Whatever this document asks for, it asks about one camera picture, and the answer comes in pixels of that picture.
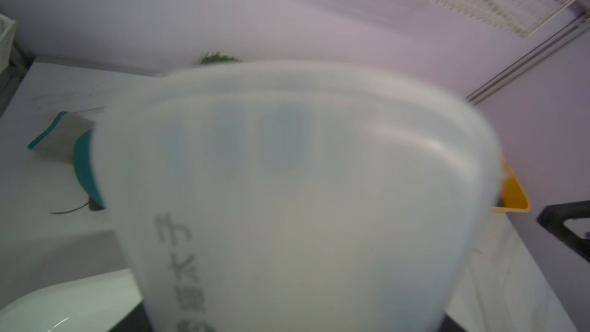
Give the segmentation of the white plastic storage box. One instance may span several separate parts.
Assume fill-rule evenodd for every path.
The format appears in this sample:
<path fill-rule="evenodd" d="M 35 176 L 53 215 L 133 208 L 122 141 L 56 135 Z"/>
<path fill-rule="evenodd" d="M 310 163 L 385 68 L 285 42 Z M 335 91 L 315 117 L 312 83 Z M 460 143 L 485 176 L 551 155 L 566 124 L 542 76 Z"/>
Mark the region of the white plastic storage box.
<path fill-rule="evenodd" d="M 141 302 L 130 270 L 29 293 L 1 309 L 2 331 L 109 331 Z"/>

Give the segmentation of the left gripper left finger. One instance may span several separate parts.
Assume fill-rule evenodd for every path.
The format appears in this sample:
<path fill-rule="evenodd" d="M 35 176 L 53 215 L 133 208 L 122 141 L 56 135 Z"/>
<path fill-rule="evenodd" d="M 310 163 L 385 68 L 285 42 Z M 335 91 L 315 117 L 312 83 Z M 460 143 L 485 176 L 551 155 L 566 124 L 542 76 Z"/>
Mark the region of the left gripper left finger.
<path fill-rule="evenodd" d="M 115 324 L 109 332 L 152 332 L 144 305 L 140 302 L 132 311 Z"/>

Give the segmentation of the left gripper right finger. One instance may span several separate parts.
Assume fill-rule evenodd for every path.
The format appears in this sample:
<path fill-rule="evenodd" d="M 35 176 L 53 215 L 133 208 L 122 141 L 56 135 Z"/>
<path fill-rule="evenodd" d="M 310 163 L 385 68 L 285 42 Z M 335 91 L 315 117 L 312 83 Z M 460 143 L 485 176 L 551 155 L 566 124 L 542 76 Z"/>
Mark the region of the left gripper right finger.
<path fill-rule="evenodd" d="M 565 225 L 569 220 L 581 219 L 589 219 L 589 201 L 547 206 L 538 215 L 536 221 L 562 244 L 589 262 L 589 232 L 587 231 L 581 237 Z"/>

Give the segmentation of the yellow plastic storage box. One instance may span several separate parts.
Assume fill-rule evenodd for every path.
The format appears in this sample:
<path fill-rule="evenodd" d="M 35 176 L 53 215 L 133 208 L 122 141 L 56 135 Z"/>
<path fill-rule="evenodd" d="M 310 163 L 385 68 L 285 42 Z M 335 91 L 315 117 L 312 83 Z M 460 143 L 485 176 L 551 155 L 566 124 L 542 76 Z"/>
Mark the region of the yellow plastic storage box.
<path fill-rule="evenodd" d="M 516 177 L 512 167 L 505 159 L 503 160 L 503 170 L 505 179 L 493 211 L 501 214 L 529 213 L 531 211 L 529 197 Z"/>

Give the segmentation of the clear pencil case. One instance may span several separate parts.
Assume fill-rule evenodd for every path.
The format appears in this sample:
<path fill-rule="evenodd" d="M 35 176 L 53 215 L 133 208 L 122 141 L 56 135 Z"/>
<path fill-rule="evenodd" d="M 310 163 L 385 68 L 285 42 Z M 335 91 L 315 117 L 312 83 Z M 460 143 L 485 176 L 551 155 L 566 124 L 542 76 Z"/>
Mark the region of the clear pencil case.
<path fill-rule="evenodd" d="M 155 331 L 436 331 L 503 180 L 473 106 L 327 62 L 127 87 L 91 142 Z"/>

